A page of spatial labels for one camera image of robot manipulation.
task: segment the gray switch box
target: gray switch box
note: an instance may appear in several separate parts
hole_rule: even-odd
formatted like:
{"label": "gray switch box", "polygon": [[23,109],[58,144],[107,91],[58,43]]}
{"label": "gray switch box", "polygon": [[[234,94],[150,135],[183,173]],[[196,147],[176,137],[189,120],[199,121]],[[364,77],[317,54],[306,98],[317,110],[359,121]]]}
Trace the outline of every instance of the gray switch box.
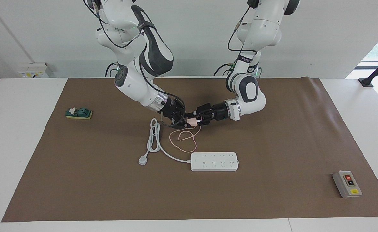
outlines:
{"label": "gray switch box", "polygon": [[351,172],[341,171],[332,175],[332,178],[337,185],[338,191],[340,191],[341,197],[350,198],[363,195]]}

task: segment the pink cable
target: pink cable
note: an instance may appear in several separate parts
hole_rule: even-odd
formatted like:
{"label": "pink cable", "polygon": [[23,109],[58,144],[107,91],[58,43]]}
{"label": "pink cable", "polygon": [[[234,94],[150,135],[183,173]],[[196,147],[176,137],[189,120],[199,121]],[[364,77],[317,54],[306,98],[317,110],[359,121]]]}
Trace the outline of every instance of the pink cable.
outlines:
{"label": "pink cable", "polygon": [[[198,148],[198,144],[197,144],[196,141],[195,141],[195,136],[196,136],[197,134],[199,134],[199,132],[201,131],[201,129],[202,129],[202,127],[200,126],[200,127],[199,127],[199,131],[198,131],[196,134],[192,134],[192,132],[186,130],[186,128],[185,128],[185,129],[181,129],[181,130],[177,130],[177,131],[175,130],[175,131],[173,131],[173,132],[171,132],[171,133],[169,134],[169,141],[170,141],[170,143],[171,143],[174,147],[176,147],[177,149],[179,149],[179,150],[181,150],[181,151],[183,151],[183,152],[185,152],[185,153],[192,153],[192,152],[194,152],[194,151]],[[178,140],[178,141],[184,141],[184,140],[187,140],[187,139],[190,139],[190,138],[193,139],[193,142],[195,143],[195,149],[193,149],[193,151],[184,151],[182,148],[178,147],[177,145],[175,145],[175,144],[172,142],[172,138],[171,138],[172,134],[174,134],[174,133],[176,133],[176,132],[179,132],[179,131],[181,131],[181,132],[180,132],[179,136],[177,137],[177,140]],[[190,137],[187,137],[187,138],[184,138],[184,139],[181,139],[180,136],[181,136],[183,133],[189,133],[189,134],[191,134],[191,136],[190,136]]]}

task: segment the brown mat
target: brown mat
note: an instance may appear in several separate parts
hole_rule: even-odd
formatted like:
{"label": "brown mat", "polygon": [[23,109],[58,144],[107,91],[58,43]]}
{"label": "brown mat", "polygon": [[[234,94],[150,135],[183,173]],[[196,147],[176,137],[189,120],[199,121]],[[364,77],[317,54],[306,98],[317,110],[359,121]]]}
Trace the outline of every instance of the brown mat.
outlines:
{"label": "brown mat", "polygon": [[[181,96],[188,111],[233,97],[223,79],[156,82]],[[214,121],[196,137],[198,151],[236,152],[239,170],[194,173],[162,153],[140,166],[158,114],[124,96],[112,79],[69,79],[2,221],[378,216],[378,180],[321,82],[260,85],[264,110]],[[88,107],[93,117],[67,119],[70,107]],[[165,150],[189,159],[170,145],[170,132],[162,127]],[[339,170],[353,172],[362,197],[340,197],[330,175]]]}

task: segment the white wall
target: white wall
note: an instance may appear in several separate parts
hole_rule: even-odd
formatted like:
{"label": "white wall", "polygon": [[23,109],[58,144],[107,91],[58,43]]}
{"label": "white wall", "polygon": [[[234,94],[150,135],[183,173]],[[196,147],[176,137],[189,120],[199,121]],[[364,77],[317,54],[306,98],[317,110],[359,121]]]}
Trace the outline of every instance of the white wall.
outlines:
{"label": "white wall", "polygon": [[[174,54],[168,75],[212,75],[218,66],[236,59],[226,44],[246,2],[138,0],[136,4],[146,10]],[[30,56],[47,62],[57,77],[102,76],[115,59],[97,43],[94,33],[100,25],[81,0],[0,0],[0,17]],[[345,78],[378,42],[378,0],[301,0],[281,28],[280,44],[263,50],[264,76]],[[0,57],[13,69],[28,58],[3,32],[0,29]],[[240,43],[235,38],[236,46]]]}

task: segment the green and yellow object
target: green and yellow object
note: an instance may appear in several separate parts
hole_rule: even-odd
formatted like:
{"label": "green and yellow object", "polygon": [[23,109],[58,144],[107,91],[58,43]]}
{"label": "green and yellow object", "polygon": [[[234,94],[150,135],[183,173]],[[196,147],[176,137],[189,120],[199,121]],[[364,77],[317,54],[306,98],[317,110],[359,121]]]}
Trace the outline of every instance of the green and yellow object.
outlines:
{"label": "green and yellow object", "polygon": [[87,108],[77,109],[76,107],[68,109],[65,112],[65,116],[68,119],[90,119],[93,112]]}

